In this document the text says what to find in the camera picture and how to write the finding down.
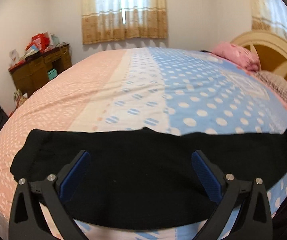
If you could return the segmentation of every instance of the pillow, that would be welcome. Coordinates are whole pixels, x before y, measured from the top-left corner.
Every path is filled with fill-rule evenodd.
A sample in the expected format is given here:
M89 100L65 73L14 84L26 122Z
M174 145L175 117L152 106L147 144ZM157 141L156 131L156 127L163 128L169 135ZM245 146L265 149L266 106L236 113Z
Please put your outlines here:
M287 103L287 81L269 71L259 71L255 76L276 92Z
M258 55L241 46L223 42L212 52L213 54L230 60L232 63L248 71L259 71L260 60Z

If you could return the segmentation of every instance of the pink pillow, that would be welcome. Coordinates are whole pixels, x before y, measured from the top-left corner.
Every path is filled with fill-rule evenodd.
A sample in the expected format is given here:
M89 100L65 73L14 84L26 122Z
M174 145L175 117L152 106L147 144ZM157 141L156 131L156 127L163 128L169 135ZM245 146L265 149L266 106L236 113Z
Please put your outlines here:
M259 57L241 46L223 42L219 44L212 52L213 54L230 60L232 63L248 71L259 71Z

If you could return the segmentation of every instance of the wooden desk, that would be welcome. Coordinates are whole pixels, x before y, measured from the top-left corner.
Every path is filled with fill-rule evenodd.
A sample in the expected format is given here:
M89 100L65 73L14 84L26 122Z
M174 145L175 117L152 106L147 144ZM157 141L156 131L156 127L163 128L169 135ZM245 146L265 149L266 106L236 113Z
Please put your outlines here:
M49 82L48 71L55 68L58 74L71 67L69 44L56 47L40 54L34 60L28 60L23 65L9 70L17 89L30 97L35 91Z

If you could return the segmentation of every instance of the curtain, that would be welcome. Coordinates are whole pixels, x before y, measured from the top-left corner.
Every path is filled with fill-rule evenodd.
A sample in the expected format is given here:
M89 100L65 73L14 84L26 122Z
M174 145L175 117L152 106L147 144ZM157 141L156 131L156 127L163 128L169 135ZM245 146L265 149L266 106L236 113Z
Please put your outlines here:
M252 0L252 29L273 32L287 41L287 6L282 0Z
M82 0L83 44L167 33L165 0Z

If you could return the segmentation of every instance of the white wall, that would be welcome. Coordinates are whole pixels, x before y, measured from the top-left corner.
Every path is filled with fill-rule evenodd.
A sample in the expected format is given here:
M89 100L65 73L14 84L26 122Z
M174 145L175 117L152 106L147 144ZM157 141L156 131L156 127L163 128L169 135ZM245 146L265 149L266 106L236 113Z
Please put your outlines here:
M216 0L167 0L169 47L210 50L216 42Z
M216 0L217 41L232 41L251 31L251 0Z
M215 0L167 0L167 40L129 39L101 44L82 44L81 0L50 0L50 31L70 43L73 64L109 49L161 46L178 49L211 49L215 42Z
M0 105L7 114L15 108L15 85L8 72L9 52L20 56L32 36L48 30L47 0L0 0Z

